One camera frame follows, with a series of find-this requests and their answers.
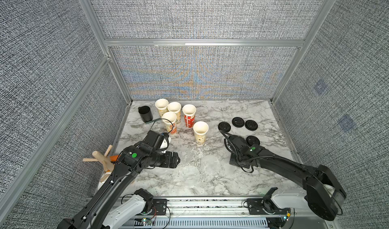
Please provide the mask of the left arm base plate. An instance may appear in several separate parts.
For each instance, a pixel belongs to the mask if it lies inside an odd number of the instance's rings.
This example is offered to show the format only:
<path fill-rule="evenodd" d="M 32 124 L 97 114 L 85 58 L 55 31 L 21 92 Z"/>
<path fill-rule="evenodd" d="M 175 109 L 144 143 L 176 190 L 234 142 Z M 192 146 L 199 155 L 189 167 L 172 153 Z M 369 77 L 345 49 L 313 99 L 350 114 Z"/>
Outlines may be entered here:
<path fill-rule="evenodd" d="M 166 215 L 167 199 L 153 199 L 145 204 L 142 215 Z"/>

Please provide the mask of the black lid back right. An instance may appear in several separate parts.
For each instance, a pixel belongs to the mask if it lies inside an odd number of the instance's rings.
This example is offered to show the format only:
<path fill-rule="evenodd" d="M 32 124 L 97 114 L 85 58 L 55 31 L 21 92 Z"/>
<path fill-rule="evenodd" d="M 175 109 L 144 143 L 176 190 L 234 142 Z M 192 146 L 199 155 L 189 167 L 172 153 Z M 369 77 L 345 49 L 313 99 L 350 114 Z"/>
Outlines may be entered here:
<path fill-rule="evenodd" d="M 245 122 L 245 127 L 250 131 L 255 131 L 258 129 L 258 124 L 254 120 L 247 120 Z"/>

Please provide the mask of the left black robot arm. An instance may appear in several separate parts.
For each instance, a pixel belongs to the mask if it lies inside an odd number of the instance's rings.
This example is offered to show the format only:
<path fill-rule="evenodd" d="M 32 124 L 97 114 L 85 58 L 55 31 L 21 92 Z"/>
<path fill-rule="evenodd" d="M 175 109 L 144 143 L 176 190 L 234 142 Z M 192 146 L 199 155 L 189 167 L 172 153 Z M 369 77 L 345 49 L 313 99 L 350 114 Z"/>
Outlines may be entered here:
<path fill-rule="evenodd" d="M 176 152 L 169 152 L 168 133 L 149 131 L 144 140 L 125 148 L 114 169 L 91 201 L 73 218 L 63 219 L 59 229 L 117 229 L 129 218 L 148 213 L 153 195 L 138 189 L 124 204 L 113 209 L 127 186 L 146 168 L 176 168 L 180 163 Z"/>

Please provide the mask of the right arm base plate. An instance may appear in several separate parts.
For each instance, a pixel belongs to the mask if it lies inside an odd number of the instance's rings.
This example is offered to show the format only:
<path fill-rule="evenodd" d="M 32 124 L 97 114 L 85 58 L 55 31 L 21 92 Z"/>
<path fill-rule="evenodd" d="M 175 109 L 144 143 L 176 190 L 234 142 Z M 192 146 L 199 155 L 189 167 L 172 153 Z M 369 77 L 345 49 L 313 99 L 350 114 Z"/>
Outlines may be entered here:
<path fill-rule="evenodd" d="M 243 205 L 249 210 L 250 215 L 290 215 L 290 208 L 278 208 L 270 199 L 247 199 Z"/>

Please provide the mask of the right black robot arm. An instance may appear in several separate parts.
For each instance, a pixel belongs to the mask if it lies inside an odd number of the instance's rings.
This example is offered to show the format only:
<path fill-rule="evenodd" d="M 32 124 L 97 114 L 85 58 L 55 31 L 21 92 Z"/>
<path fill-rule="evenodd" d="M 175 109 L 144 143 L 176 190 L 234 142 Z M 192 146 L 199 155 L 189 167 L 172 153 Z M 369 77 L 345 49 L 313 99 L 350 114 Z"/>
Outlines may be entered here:
<path fill-rule="evenodd" d="M 255 167 L 270 170 L 303 188 L 305 200 L 311 211 L 322 219 L 333 221 L 343 215 L 342 205 L 346 192 L 331 169 L 319 165 L 313 167 L 281 157 L 260 144 L 250 145 L 237 135 L 222 133 L 226 149 L 231 153 L 230 164 L 247 172 Z"/>

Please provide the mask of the black cylindrical cup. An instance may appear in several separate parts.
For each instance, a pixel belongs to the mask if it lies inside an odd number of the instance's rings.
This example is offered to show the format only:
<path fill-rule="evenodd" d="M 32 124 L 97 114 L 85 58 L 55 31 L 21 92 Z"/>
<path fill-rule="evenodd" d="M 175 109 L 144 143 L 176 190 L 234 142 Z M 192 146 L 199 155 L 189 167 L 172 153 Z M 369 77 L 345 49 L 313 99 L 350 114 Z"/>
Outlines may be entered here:
<path fill-rule="evenodd" d="M 138 113 L 144 123 L 151 122 L 153 120 L 153 114 L 149 106 L 141 106 L 138 108 Z"/>

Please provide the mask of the wooden peg rack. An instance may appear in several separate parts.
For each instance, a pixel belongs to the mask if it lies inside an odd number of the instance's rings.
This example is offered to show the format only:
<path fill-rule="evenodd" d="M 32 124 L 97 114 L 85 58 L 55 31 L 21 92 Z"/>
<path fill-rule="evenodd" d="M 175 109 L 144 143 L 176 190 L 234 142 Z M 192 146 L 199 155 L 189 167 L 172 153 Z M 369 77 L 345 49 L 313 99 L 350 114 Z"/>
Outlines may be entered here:
<path fill-rule="evenodd" d="M 94 151 L 92 153 L 93 158 L 83 158 L 83 162 L 99 162 L 103 166 L 104 173 L 99 180 L 100 183 L 104 183 L 114 170 L 114 162 L 117 160 L 118 155 L 109 156 L 112 148 L 113 145 L 109 145 L 104 154 L 99 151 Z"/>

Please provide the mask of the red paper cup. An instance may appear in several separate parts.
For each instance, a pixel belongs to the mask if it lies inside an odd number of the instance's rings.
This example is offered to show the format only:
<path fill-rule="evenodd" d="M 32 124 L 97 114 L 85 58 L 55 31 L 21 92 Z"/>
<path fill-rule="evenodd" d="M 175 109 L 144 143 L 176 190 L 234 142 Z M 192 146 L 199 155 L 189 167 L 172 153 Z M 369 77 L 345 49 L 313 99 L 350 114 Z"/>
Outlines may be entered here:
<path fill-rule="evenodd" d="M 182 108 L 182 112 L 184 114 L 184 122 L 185 122 L 185 126 L 187 128 L 192 128 L 194 123 L 195 123 L 195 117 L 196 117 L 196 107 L 192 104 L 186 104 L 183 108 Z"/>

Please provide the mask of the black lid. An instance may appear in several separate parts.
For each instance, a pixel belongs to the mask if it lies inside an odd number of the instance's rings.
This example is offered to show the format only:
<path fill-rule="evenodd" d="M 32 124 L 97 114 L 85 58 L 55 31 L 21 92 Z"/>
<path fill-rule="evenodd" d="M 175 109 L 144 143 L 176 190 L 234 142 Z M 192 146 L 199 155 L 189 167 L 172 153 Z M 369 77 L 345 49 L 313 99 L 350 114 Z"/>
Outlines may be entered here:
<path fill-rule="evenodd" d="M 260 140 L 257 137 L 250 135 L 246 137 L 246 143 L 252 147 L 253 145 L 260 145 Z"/>
<path fill-rule="evenodd" d="M 220 122 L 218 124 L 218 129 L 219 129 L 219 131 L 230 132 L 231 125 L 228 122 Z"/>
<path fill-rule="evenodd" d="M 234 117 L 232 119 L 232 125 L 237 128 L 242 128 L 245 126 L 245 121 L 241 117 Z"/>
<path fill-rule="evenodd" d="M 254 120 L 247 120 L 245 122 L 245 127 L 250 131 L 255 131 L 258 129 L 258 124 Z"/>

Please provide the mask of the black lid front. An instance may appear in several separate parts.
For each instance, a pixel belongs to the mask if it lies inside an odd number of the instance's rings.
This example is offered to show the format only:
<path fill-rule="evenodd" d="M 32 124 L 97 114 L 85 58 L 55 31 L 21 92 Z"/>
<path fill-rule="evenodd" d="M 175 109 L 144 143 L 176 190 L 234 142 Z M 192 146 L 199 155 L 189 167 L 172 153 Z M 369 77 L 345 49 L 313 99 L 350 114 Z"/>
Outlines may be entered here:
<path fill-rule="evenodd" d="M 250 135 L 246 137 L 246 143 L 252 147 L 253 145 L 260 145 L 260 140 L 257 137 Z"/>

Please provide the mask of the black lid left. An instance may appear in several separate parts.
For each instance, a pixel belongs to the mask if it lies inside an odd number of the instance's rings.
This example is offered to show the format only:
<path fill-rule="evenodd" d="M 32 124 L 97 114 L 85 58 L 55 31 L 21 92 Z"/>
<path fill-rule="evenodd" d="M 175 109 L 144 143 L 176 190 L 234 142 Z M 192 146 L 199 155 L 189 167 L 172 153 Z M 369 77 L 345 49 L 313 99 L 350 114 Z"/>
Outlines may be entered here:
<path fill-rule="evenodd" d="M 231 125 L 228 122 L 220 122 L 218 124 L 218 129 L 219 129 L 219 131 L 230 132 Z"/>

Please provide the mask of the black lid back middle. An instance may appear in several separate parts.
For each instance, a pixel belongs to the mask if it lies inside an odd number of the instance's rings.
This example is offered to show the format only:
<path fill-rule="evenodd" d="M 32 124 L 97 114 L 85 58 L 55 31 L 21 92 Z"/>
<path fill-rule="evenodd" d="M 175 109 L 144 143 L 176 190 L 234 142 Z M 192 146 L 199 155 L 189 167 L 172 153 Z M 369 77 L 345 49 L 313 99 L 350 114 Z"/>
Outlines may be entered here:
<path fill-rule="evenodd" d="M 242 128 L 245 126 L 245 121 L 241 117 L 234 117 L 232 119 L 232 125 L 237 128 Z"/>

